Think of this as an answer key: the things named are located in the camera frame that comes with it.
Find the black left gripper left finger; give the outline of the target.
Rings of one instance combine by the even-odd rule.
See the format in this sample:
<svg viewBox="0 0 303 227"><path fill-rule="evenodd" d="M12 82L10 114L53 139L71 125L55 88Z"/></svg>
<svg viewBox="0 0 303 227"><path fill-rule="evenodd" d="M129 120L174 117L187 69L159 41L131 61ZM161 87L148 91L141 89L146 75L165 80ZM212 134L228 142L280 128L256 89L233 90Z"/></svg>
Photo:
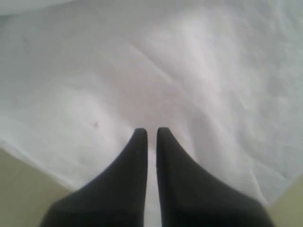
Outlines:
<svg viewBox="0 0 303 227"><path fill-rule="evenodd" d="M145 129L135 129L114 162L81 189L55 202L42 227L142 227L148 171Z"/></svg>

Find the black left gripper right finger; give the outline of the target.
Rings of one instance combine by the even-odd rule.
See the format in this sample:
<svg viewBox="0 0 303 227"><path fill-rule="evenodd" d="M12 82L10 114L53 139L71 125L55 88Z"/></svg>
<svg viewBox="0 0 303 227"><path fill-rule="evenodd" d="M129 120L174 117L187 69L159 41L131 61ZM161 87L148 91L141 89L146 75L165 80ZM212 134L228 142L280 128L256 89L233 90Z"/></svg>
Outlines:
<svg viewBox="0 0 303 227"><path fill-rule="evenodd" d="M162 226L267 226L263 206L204 170L169 128L158 128L156 167Z"/></svg>

